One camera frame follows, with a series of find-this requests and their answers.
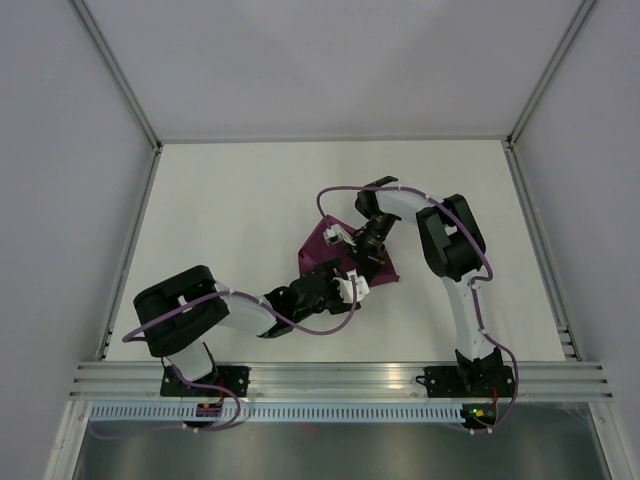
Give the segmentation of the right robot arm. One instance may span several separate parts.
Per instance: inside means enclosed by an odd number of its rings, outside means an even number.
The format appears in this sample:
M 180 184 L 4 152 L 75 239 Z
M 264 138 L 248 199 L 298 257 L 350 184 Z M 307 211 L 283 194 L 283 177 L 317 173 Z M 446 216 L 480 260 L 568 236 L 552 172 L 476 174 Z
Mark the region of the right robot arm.
M 467 200 L 459 194 L 436 200 L 386 176 L 358 189 L 355 208 L 367 219 L 356 235 L 356 255 L 377 259 L 391 227 L 406 221 L 417 227 L 426 264 L 443 282 L 456 329 L 457 366 L 436 385 L 436 393 L 515 397 L 515 355 L 492 338 L 485 321 L 481 285 L 494 274 Z

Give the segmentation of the purple cloth napkin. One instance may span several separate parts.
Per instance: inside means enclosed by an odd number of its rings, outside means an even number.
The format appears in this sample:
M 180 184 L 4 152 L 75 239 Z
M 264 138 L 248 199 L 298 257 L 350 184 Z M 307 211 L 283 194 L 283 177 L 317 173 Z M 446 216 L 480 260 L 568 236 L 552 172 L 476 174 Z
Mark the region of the purple cloth napkin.
M 298 267 L 300 273 L 306 273 L 316 264 L 324 262 L 340 262 L 342 273 L 344 274 L 351 270 L 357 271 L 355 262 L 349 256 L 349 248 L 351 246 L 346 243 L 338 243 L 333 246 L 328 246 L 325 243 L 323 239 L 323 232 L 332 224 L 342 225 L 352 235 L 352 237 L 354 232 L 364 225 L 363 224 L 361 227 L 355 228 L 331 215 L 327 217 L 327 220 L 321 220 L 298 251 Z M 373 278 L 365 278 L 370 287 L 397 283 L 400 280 L 400 276 L 395 269 L 387 248 L 385 261 L 385 265 Z

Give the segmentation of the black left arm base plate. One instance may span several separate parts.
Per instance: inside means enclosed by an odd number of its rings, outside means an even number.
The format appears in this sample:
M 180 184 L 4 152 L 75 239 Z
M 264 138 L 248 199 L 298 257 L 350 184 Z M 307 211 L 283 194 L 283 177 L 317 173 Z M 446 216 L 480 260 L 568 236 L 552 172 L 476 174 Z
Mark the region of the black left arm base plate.
M 184 383 L 172 366 L 166 366 L 160 386 L 160 396 L 170 398 L 205 398 L 229 396 L 232 392 L 244 398 L 250 383 L 250 368 L 247 366 L 217 366 L 213 373 L 201 379 Z

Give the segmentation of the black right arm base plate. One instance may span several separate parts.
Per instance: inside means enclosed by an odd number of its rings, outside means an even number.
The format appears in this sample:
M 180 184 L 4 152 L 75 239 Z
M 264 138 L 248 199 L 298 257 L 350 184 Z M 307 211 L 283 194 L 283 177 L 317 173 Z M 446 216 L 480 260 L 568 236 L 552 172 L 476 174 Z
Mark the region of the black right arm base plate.
M 516 382 L 510 367 L 505 366 L 488 377 L 468 383 L 461 378 L 455 366 L 430 366 L 414 377 L 423 386 L 429 398 L 510 398 Z

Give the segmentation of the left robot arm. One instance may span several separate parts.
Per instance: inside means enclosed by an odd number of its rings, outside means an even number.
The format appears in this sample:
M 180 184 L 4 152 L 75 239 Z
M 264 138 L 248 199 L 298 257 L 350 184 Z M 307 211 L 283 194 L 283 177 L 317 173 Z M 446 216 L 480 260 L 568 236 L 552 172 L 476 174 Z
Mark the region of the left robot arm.
M 323 264 L 262 296 L 233 289 L 199 265 L 139 293 L 133 301 L 139 326 L 125 343 L 144 343 L 152 357 L 167 360 L 195 395 L 218 384 L 218 372 L 203 336 L 216 326 L 244 330 L 259 339 L 294 331 L 329 336 L 342 330 L 358 308 L 357 272 Z

